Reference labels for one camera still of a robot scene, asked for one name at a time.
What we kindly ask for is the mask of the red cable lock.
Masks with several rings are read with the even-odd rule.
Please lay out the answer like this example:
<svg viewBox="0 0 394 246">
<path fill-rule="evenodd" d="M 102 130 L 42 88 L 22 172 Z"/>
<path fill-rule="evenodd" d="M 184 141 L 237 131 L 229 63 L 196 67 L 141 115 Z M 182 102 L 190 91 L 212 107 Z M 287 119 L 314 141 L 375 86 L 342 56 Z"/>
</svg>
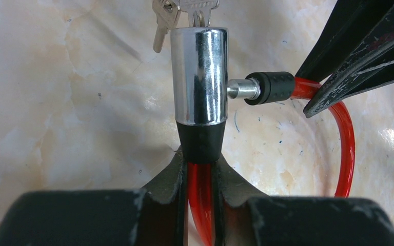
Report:
<svg viewBox="0 0 394 246">
<path fill-rule="evenodd" d="M 173 30 L 171 44 L 175 120 L 190 180 L 188 201 L 197 232 L 206 245 L 214 245 L 212 165 L 222 157 L 228 118 L 228 31 L 179 28 Z M 290 98 L 311 99 L 320 87 L 288 72 L 254 72 L 239 82 L 238 86 L 257 86 L 253 96 L 245 97 L 252 106 Z M 339 128 L 342 151 L 335 196 L 346 198 L 354 171 L 354 130 L 342 102 L 329 110 Z"/>
</svg>

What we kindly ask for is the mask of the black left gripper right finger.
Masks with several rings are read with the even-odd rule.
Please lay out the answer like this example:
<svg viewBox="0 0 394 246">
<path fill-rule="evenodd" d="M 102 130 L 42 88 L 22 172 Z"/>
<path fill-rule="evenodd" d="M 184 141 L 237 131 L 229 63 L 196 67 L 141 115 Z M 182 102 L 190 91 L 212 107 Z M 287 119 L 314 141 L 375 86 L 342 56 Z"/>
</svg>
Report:
<svg viewBox="0 0 394 246">
<path fill-rule="evenodd" d="M 270 196 L 224 158 L 212 165 L 215 245 L 394 245 L 384 210 L 365 198 Z"/>
</svg>

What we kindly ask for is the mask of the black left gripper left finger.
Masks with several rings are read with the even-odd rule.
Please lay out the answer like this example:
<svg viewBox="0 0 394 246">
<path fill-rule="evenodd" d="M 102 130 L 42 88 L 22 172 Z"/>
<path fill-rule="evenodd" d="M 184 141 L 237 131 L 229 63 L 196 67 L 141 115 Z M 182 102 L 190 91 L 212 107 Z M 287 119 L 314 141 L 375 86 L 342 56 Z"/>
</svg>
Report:
<svg viewBox="0 0 394 246">
<path fill-rule="evenodd" d="M 181 150 L 139 189 L 34 191 L 0 224 L 0 245 L 187 245 Z"/>
</svg>

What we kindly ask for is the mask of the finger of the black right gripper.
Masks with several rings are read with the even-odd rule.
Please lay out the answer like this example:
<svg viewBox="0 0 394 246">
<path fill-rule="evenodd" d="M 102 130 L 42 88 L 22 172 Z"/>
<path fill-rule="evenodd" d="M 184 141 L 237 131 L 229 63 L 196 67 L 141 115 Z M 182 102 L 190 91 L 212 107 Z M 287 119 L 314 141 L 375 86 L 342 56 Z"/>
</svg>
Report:
<svg viewBox="0 0 394 246">
<path fill-rule="evenodd" d="M 333 74 L 393 5 L 394 1 L 337 1 L 295 77 L 318 83 Z"/>
<path fill-rule="evenodd" d="M 312 117 L 336 103 L 394 83 L 394 5 L 304 108 Z"/>
</svg>

